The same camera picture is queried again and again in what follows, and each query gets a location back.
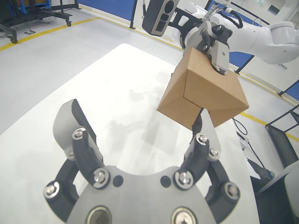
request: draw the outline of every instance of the screw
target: screw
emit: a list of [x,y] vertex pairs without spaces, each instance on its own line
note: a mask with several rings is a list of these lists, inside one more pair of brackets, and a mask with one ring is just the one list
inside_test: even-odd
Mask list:
[[51,195],[51,194],[53,194],[55,191],[56,191],[56,187],[55,187],[54,185],[49,185],[49,186],[47,187],[47,191],[46,191],[46,193],[47,193],[47,195]]
[[182,173],[180,173],[179,181],[181,182],[181,184],[189,184],[190,177],[187,173],[182,172]]
[[238,194],[238,189],[234,186],[234,185],[229,185],[228,186],[228,193],[231,195],[231,196],[235,196]]
[[75,140],[79,140],[81,138],[83,138],[83,132],[85,131],[86,129],[85,128],[79,128],[77,130],[75,130],[72,134],[72,138],[75,139]]
[[105,172],[100,171],[94,175],[94,181],[98,183],[103,183],[105,181]]
[[83,129],[77,130],[77,131],[75,131],[74,136],[76,138],[82,137],[84,131],[85,131],[85,129],[84,130]]
[[210,149],[210,155],[213,156],[213,157],[216,157],[216,156],[219,155],[219,152],[218,152],[218,150]]
[[204,135],[200,135],[199,140],[203,143],[207,142],[207,138]]
[[46,186],[44,189],[44,197],[46,199],[51,199],[55,197],[60,190],[60,185],[58,182],[54,182],[52,185]]
[[175,217],[175,224],[194,224],[189,213],[182,211]]

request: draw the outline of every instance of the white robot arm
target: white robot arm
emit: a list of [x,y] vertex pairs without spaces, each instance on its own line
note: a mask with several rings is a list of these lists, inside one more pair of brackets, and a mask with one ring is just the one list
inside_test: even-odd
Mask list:
[[[286,63],[296,59],[299,56],[299,30],[289,21],[283,21],[268,26],[258,27],[243,22],[242,28],[237,28],[231,21],[222,17],[214,11],[206,11],[202,7],[190,3],[185,8],[187,12],[196,18],[209,20],[215,24],[224,25],[230,29],[233,34],[228,38],[230,52],[243,52],[255,55],[268,64]],[[179,25],[183,26],[187,18],[182,18]],[[198,29],[193,28],[185,39],[185,45],[188,45],[188,39]],[[179,30],[173,30],[173,39],[182,47],[181,33]]]

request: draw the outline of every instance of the black metal frame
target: black metal frame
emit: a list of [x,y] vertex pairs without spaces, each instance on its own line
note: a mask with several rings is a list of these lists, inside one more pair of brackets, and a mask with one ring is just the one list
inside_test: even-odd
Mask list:
[[296,85],[297,83],[299,83],[299,79],[293,83],[290,87],[288,87],[286,90],[281,91],[280,93],[277,93],[279,96],[282,96],[283,94],[285,94],[289,89],[291,89],[294,85]]
[[239,74],[239,72],[252,60],[252,58],[254,57],[254,55],[251,55],[251,57],[244,63],[244,65],[243,66],[241,66],[241,67],[239,67],[236,71],[235,71],[235,73],[236,74]]
[[131,16],[131,22],[130,22],[130,28],[133,29],[133,30],[136,29],[135,27],[133,27],[136,6],[137,6],[137,0],[134,1],[134,7],[133,7],[132,16]]
[[0,29],[2,29],[7,34],[12,35],[12,36],[10,36],[12,43],[17,43],[18,40],[17,40],[16,30],[10,28],[11,26],[14,26],[14,25],[19,25],[19,24],[30,22],[33,20],[43,19],[43,18],[54,16],[57,18],[65,19],[67,25],[71,26],[71,21],[69,21],[69,17],[72,15],[66,14],[63,12],[62,0],[60,0],[60,1],[61,1],[61,5],[60,5],[61,13],[53,12],[53,11],[51,11],[52,9],[51,10],[50,9],[40,9],[35,6],[34,0],[29,0],[30,7],[27,8],[28,13],[22,14],[18,8],[17,0],[12,0],[12,4],[14,7],[16,16],[14,16],[13,18],[10,18],[10,19],[3,20],[0,23]]
[[[298,107],[299,107],[299,104],[297,106],[295,106],[294,108],[290,109],[289,111],[287,111],[286,113],[284,113],[283,115],[279,116],[277,119],[275,119],[275,120],[271,121],[270,123],[268,123],[267,125],[265,125],[265,127],[268,128],[268,133],[271,137],[271,140],[276,148],[276,151],[280,157],[280,160],[281,160],[284,168],[286,168],[288,165],[290,165],[291,163],[298,160],[298,156],[297,156],[295,150],[293,149],[293,146],[290,143],[287,135],[285,134],[289,130],[295,128],[296,126],[299,126],[299,115],[294,112],[294,110],[297,109]],[[286,116],[287,114],[291,114],[293,116],[294,120],[297,123],[296,125],[288,128],[284,131],[276,128],[275,126],[272,126],[272,124],[274,122],[280,120],[282,117]],[[283,144],[283,147],[286,148],[286,146],[287,146],[289,148],[289,151],[291,152],[291,154],[288,155],[287,157],[284,155],[285,153],[283,152],[283,149],[281,146],[282,140],[285,141],[285,143]]]
[[[79,3],[78,3],[77,0],[75,0],[75,3],[74,3],[74,4],[66,4],[66,5],[62,5],[62,9],[69,9],[69,8],[81,9],[81,8],[79,8]],[[61,5],[52,6],[51,9],[52,9],[52,10],[59,10],[59,9],[61,9]]]

